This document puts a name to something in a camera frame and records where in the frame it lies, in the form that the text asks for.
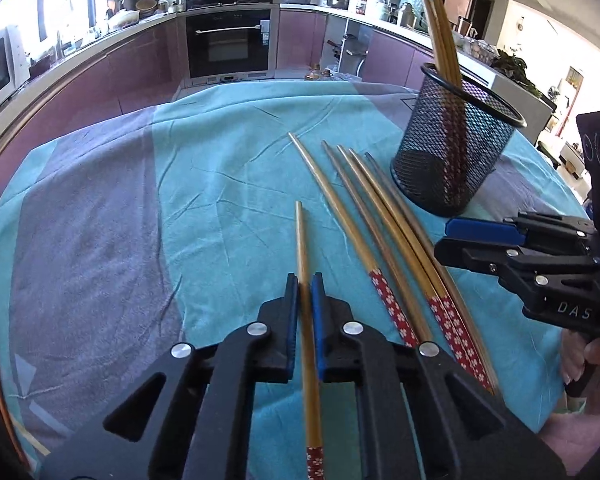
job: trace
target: wooden chopstick bundle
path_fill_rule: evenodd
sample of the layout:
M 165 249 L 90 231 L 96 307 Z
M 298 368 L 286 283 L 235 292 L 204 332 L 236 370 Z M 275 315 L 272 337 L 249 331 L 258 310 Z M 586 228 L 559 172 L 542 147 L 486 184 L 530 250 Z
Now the wooden chopstick bundle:
M 448 16 L 442 0 L 422 0 L 429 36 L 438 74 L 447 82 L 462 89 L 458 53 Z M 445 203 L 457 206 L 464 200 L 468 173 L 466 114 L 464 101 L 451 92 L 443 91 L 443 127 L 446 136 Z
M 473 342 L 464 319 L 459 315 L 455 304 L 449 298 L 445 285 L 440 280 L 433 264 L 418 242 L 415 234 L 410 229 L 404 217 L 400 214 L 398 206 L 389 194 L 380 186 L 378 180 L 366 166 L 364 161 L 353 150 L 349 153 L 356 162 L 359 170 L 354 169 L 369 198 L 374 202 L 378 213 L 387 229 L 392 233 L 400 252 L 405 257 L 411 271 L 414 273 L 418 284 L 429 301 L 429 306 L 439 323 L 458 364 L 469 371 L 478 382 L 490 392 L 494 392 L 493 385 L 487 375 L 486 367 L 478 355 L 477 347 Z
M 482 359 L 484 368 L 487 373 L 487 377 L 489 378 L 489 381 L 493 388 L 494 394 L 499 395 L 500 387 L 498 384 L 498 377 L 493 368 L 493 363 L 491 362 L 491 359 L 489 358 L 489 353 L 487 352 L 487 349 L 486 349 L 486 346 L 482 339 L 482 336 L 480 335 L 480 331 L 477 329 L 477 327 L 474 323 L 474 318 L 471 316 L 471 313 L 469 312 L 469 309 L 466 306 L 466 303 L 464 302 L 464 298 L 462 298 L 462 294 L 460 294 L 460 291 L 458 290 L 458 287 L 456 286 L 456 282 L 449 274 L 449 271 L 446 270 L 446 267 L 444 265 L 440 264 L 440 262 L 436 260 L 436 257 L 434 255 L 433 243 L 431 242 L 429 235 L 427 235 L 427 233 L 424 231 L 417 216 L 414 215 L 413 211 L 409 208 L 409 206 L 407 206 L 407 204 L 403 200 L 398 188 L 395 186 L 393 181 L 382 170 L 380 165 L 376 162 L 376 160 L 373 158 L 373 156 L 370 153 L 365 153 L 365 156 L 366 156 L 366 159 L 371 164 L 371 167 L 373 168 L 373 170 L 376 172 L 376 175 L 380 179 L 379 185 L 382 185 L 382 187 L 384 187 L 385 190 L 388 190 L 388 192 L 391 194 L 394 201 L 398 204 L 398 208 L 402 212 L 405 220 L 407 221 L 407 224 L 409 225 L 409 227 L 415 234 L 416 238 L 420 242 L 420 245 L 423 247 L 424 251 L 427 253 L 429 260 L 431 261 L 434 268 L 438 272 L 438 275 L 439 275 L 440 279 L 442 280 L 443 284 L 445 285 L 445 288 L 448 291 L 448 294 L 451 297 L 451 300 L 454 302 L 456 308 L 458 309 L 458 312 L 460 313 L 460 316 L 464 320 L 464 323 L 467 327 L 468 333 L 474 339 L 474 343 L 475 343 L 475 346 L 477 347 L 478 355 Z
M 302 366 L 302 401 L 306 440 L 307 478 L 324 478 L 324 448 L 320 421 L 320 384 L 315 359 L 314 316 L 311 305 L 309 256 L 306 248 L 302 203 L 296 202 L 296 259 L 300 293 L 300 358 Z
M 334 215 L 336 215 L 338 222 L 344 229 L 344 232 L 347 234 L 347 238 L 351 241 L 353 247 L 356 249 L 358 257 L 362 261 L 363 267 L 365 267 L 366 272 L 371 278 L 371 282 L 373 283 L 374 288 L 376 289 L 376 292 L 382 301 L 382 304 L 384 304 L 389 316 L 394 322 L 394 325 L 398 329 L 400 338 L 405 345 L 414 348 L 418 344 L 418 339 L 416 338 L 411 325 L 409 325 L 409 322 L 402 313 L 401 307 L 396 305 L 395 294 L 391 290 L 391 287 L 389 286 L 385 277 L 382 275 L 382 270 L 379 268 L 371 248 L 369 248 L 367 245 L 365 239 L 358 229 L 358 226 L 353 221 L 344 204 L 340 200 L 340 197 L 338 197 L 327 177 L 324 175 L 320 167 L 318 167 L 318 165 L 315 163 L 306 148 L 294 134 L 289 133 L 289 137 L 314 176 Z
M 376 247 L 380 251 L 380 254 L 382 254 L 382 259 L 384 259 L 385 263 L 387 264 L 387 267 L 389 269 L 389 275 L 391 276 L 392 280 L 394 280 L 395 286 L 398 289 L 398 298 L 401 300 L 398 303 L 404 305 L 406 309 L 406 312 L 402 312 L 403 315 L 407 317 L 408 321 L 413 326 L 413 331 L 415 332 L 418 341 L 430 341 L 432 339 L 432 334 L 429 325 L 427 324 L 427 320 L 420 311 L 418 300 L 416 300 L 415 296 L 413 295 L 413 292 L 411 291 L 408 285 L 407 279 L 404 273 L 402 272 L 398 261 L 395 259 L 394 254 L 391 248 L 389 247 L 388 243 L 384 240 L 384 236 L 382 236 L 382 232 L 380 231 L 380 227 L 376 223 L 376 219 L 371 214 L 371 211 L 369 211 L 368 207 L 366 206 L 366 203 L 358 193 L 358 190 L 356 189 L 351 179 L 349 178 L 349 175 L 347 175 L 347 172 L 342 167 L 336 154 L 331 149 L 331 146 L 329 146 L 327 142 L 323 140 L 322 147 L 327 153 L 327 156 L 333 164 L 336 173 L 338 173 L 338 176 L 344 184 L 344 187 L 347 189 L 347 191 L 349 191 L 349 195 L 353 200 L 354 204 L 356 205 L 360 216 L 362 216 L 362 219 L 365 222 L 366 227 L 369 230 L 369 233 L 371 234 L 371 237 L 373 238 L 376 244 Z

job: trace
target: wire mesh cup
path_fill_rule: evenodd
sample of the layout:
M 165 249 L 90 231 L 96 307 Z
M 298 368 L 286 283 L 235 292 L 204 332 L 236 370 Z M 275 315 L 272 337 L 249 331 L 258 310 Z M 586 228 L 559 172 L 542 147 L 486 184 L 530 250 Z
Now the wire mesh cup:
M 465 210 L 525 119 L 487 87 L 462 76 L 462 88 L 424 64 L 424 83 L 391 173 L 424 210 L 455 216 Z

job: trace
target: oven handle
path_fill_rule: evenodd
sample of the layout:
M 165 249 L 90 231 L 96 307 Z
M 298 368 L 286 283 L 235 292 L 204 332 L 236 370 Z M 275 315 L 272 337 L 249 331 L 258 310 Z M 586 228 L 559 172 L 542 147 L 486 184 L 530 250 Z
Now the oven handle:
M 210 32 L 222 32 L 224 30 L 260 30 L 260 26 L 253 25 L 253 27 L 212 28 L 211 30 L 197 30 L 196 34 L 209 34 Z

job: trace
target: cabinet door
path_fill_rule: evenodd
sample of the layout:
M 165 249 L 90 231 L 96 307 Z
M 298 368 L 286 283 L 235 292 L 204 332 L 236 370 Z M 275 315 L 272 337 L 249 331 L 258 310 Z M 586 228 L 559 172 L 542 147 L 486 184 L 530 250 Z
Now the cabinet door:
M 104 58 L 81 73 L 46 103 L 0 154 L 0 194 L 27 153 L 65 134 L 121 114 Z
M 416 50 L 413 55 L 413 62 L 411 63 L 411 69 L 409 70 L 409 77 L 405 86 L 413 90 L 419 91 L 422 88 L 422 82 L 424 81 L 424 74 L 420 67 L 425 63 L 433 63 L 433 58 L 429 54 L 425 54 L 419 50 Z
M 171 59 L 167 41 L 168 31 L 175 31 L 168 25 L 151 27 L 107 54 L 123 114 L 168 102 L 178 89 L 180 79 L 171 67 L 178 60 Z
M 416 49 L 404 41 L 374 31 L 366 54 L 362 81 L 404 86 Z
M 308 69 L 315 57 L 320 62 L 319 54 L 314 55 L 316 17 L 315 12 L 280 11 L 276 69 Z

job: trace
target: bamboo chopstick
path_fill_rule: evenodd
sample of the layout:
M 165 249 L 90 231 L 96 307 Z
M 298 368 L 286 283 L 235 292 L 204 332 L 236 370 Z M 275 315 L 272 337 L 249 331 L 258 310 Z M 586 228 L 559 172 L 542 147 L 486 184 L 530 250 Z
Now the bamboo chopstick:
M 427 24 L 429 26 L 429 37 L 431 38 L 431 44 L 433 47 L 433 57 L 438 72 L 444 78 L 448 75 L 448 66 L 446 55 L 444 53 L 444 46 L 442 37 L 440 36 L 440 28 L 438 27 L 438 20 L 434 15 L 433 7 L 430 0 L 422 0 L 424 5 L 424 13 L 427 17 Z
M 384 203 L 374 190 L 373 186 L 371 185 L 363 171 L 360 170 L 358 165 L 355 164 L 353 160 L 351 160 L 349 153 L 347 153 L 342 146 L 338 146 L 338 150 L 349 164 L 349 167 L 356 176 L 358 183 L 365 191 L 369 200 L 371 200 L 371 203 L 376 208 L 378 215 L 382 219 L 382 223 L 389 231 L 391 237 L 394 239 L 394 242 L 398 247 L 398 251 L 400 252 L 404 261 L 411 269 L 411 272 L 416 278 L 416 281 L 418 282 L 418 285 L 420 286 L 420 289 L 422 290 L 423 294 L 427 298 L 427 301 L 438 301 L 438 295 L 436 293 L 435 288 L 433 287 L 433 284 L 429 280 L 429 277 L 427 276 L 427 273 L 420 264 L 420 261 L 418 260 L 416 254 L 413 252 L 410 245 L 405 240 L 404 235 L 400 231 L 400 227 L 395 222 L 393 216 L 391 215 L 389 210 L 384 206 Z
M 302 366 L 302 401 L 306 441 L 307 478 L 324 478 L 324 448 L 320 422 L 320 384 L 315 362 L 314 317 L 311 305 L 309 256 L 306 248 L 304 212 L 296 202 L 296 259 L 300 293 L 300 358 Z
M 446 55 L 446 62 L 448 67 L 448 80 L 450 83 L 462 88 L 462 76 L 460 74 L 460 64 L 458 63 L 458 54 L 456 53 L 456 44 L 454 43 L 454 36 L 451 33 L 451 27 L 449 27 L 449 18 L 446 14 L 445 4 L 442 0 L 432 0 L 434 12 L 438 20 L 438 28 L 440 29 L 440 36 L 442 38 L 443 49 Z
M 365 178 L 371 183 L 372 189 L 380 196 L 385 209 L 389 211 L 390 216 L 392 217 L 392 221 L 398 224 L 399 230 L 402 232 L 402 237 L 407 241 L 411 251 L 416 254 L 418 263 L 410 263 L 410 267 L 414 272 L 414 275 L 416 275 L 418 281 L 420 281 L 418 276 L 421 274 L 420 269 L 422 269 L 422 272 L 425 273 L 430 286 L 433 287 L 435 296 L 433 296 L 431 299 L 434 301 L 437 299 L 437 301 L 435 301 L 435 304 L 433 304 L 430 300 L 430 304 L 432 306 L 432 310 L 436 314 L 436 319 L 438 319 L 438 316 L 440 316 L 441 320 L 445 321 L 445 328 L 448 329 L 448 333 L 445 333 L 445 337 L 454 351 L 456 359 L 462 365 L 462 367 L 470 368 L 471 372 L 478 379 L 478 381 L 486 389 L 494 393 L 494 386 L 491 383 L 491 378 L 488 374 L 488 367 L 484 365 L 484 359 L 478 353 L 478 348 L 475 346 L 474 334 L 469 332 L 469 329 L 464 322 L 467 316 L 460 315 L 458 319 L 455 313 L 457 307 L 449 297 L 444 283 L 440 279 L 440 276 L 436 272 L 436 269 L 424 251 L 424 248 L 416 238 L 413 230 L 409 227 L 404 217 L 400 214 L 398 206 L 395 204 L 389 193 L 380 185 L 374 174 L 371 172 L 371 170 L 369 170 L 360 156 L 353 150 L 349 150 L 349 152 L 356 161 L 357 165 L 360 167 L 360 170 L 362 170 Z M 427 291 L 430 290 L 429 287 L 424 286 L 422 290 L 425 295 L 428 296 Z
M 344 229 L 344 232 L 347 234 L 347 238 L 351 241 L 353 247 L 356 249 L 358 257 L 362 261 L 363 267 L 365 267 L 366 272 L 371 278 L 371 282 L 373 283 L 376 292 L 382 301 L 382 304 L 384 304 L 389 316 L 391 316 L 392 321 L 394 322 L 394 325 L 398 329 L 400 338 L 407 346 L 417 346 L 418 339 L 416 338 L 413 329 L 407 322 L 406 317 L 400 311 L 401 309 L 396 305 L 395 294 L 391 290 L 387 280 L 382 275 L 382 270 L 379 268 L 371 248 L 369 248 L 367 245 L 365 239 L 358 229 L 358 226 L 352 220 L 351 216 L 347 212 L 347 209 L 340 200 L 340 197 L 338 197 L 337 193 L 327 180 L 327 177 L 324 175 L 320 167 L 318 167 L 318 165 L 315 163 L 306 148 L 294 134 L 289 133 L 289 137 L 300 152 L 300 155 L 314 176 L 314 179 L 322 190 L 327 202 L 329 202 L 329 205 L 336 215 L 338 222 Z
M 464 318 L 464 323 L 469 331 L 469 334 L 471 334 L 471 336 L 474 338 L 475 345 L 478 349 L 478 354 L 482 358 L 482 362 L 484 363 L 484 367 L 486 369 L 487 376 L 491 382 L 491 386 L 493 387 L 494 394 L 500 395 L 500 386 L 498 384 L 498 377 L 493 368 L 493 363 L 489 358 L 489 353 L 487 352 L 486 346 L 482 339 L 482 335 L 480 334 L 480 331 L 477 329 L 474 323 L 474 318 L 471 316 L 471 313 L 469 312 L 469 309 L 466 306 L 466 303 L 464 302 L 464 298 L 458 290 L 456 282 L 451 277 L 451 274 L 449 274 L 449 271 L 446 269 L 446 267 L 436 260 L 433 250 L 433 243 L 431 242 L 429 235 L 427 235 L 427 233 L 424 231 L 422 224 L 420 224 L 420 221 L 418 220 L 417 216 L 414 215 L 413 211 L 409 208 L 409 206 L 407 206 L 402 196 L 400 195 L 400 192 L 398 191 L 397 187 L 395 187 L 395 184 L 382 170 L 382 168 L 380 168 L 380 165 L 378 164 L 378 162 L 376 162 L 376 160 L 370 153 L 365 153 L 365 156 L 369 163 L 371 163 L 371 166 L 376 172 L 376 175 L 379 177 L 381 184 L 384 186 L 385 189 L 389 191 L 391 196 L 397 202 L 398 207 L 402 211 L 402 214 L 404 215 L 407 223 L 413 230 L 414 234 L 416 235 L 416 238 L 418 239 L 422 247 L 424 248 L 430 261 L 433 263 L 433 266 L 437 270 L 440 279 L 445 284 L 449 296 L 451 297 L 452 301 L 456 304 L 456 308 L 460 312 L 460 315 Z
M 400 295 L 399 299 L 402 300 L 398 303 L 402 304 L 406 310 L 406 312 L 403 312 L 403 314 L 408 318 L 409 322 L 413 326 L 413 331 L 415 332 L 416 337 L 419 341 L 431 341 L 433 336 L 431 334 L 431 330 L 429 328 L 429 325 L 427 324 L 427 321 L 425 320 L 418 307 L 418 300 L 416 300 L 416 297 L 413 295 L 413 292 L 411 291 L 408 285 L 407 279 L 404 273 L 402 272 L 398 261 L 395 259 L 391 248 L 389 247 L 388 243 L 384 240 L 382 232 L 380 231 L 380 227 L 376 223 L 376 220 L 371 214 L 371 211 L 369 211 L 364 200 L 358 193 L 358 190 L 356 189 L 355 185 L 349 178 L 349 175 L 347 175 L 347 172 L 342 167 L 336 154 L 331 149 L 331 146 L 329 146 L 327 142 L 323 140 L 322 147 L 327 153 L 327 156 L 333 164 L 336 173 L 338 173 L 338 176 L 344 184 L 344 187 L 347 189 L 347 191 L 349 191 L 351 199 L 358 208 L 358 212 L 360 213 L 360 216 L 362 216 L 362 219 L 365 221 L 366 227 L 369 230 L 371 237 L 373 238 L 376 244 L 376 247 L 380 251 L 380 254 L 382 254 L 382 258 L 387 264 L 387 267 L 389 269 L 389 275 L 392 277 L 395 286 L 398 288 L 398 293 Z

